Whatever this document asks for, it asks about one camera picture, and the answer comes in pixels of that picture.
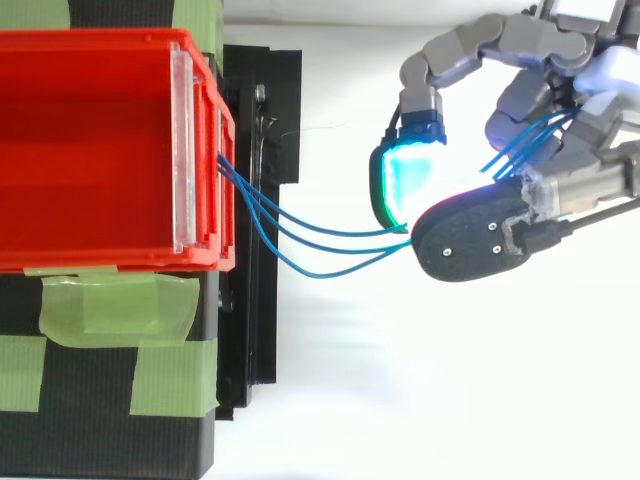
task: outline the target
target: red storage box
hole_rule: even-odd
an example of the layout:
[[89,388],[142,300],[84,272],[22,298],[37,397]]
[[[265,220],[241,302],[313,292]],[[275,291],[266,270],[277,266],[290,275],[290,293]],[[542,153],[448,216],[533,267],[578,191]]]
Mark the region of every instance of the red storage box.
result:
[[231,269],[234,139],[186,31],[0,33],[0,272]]

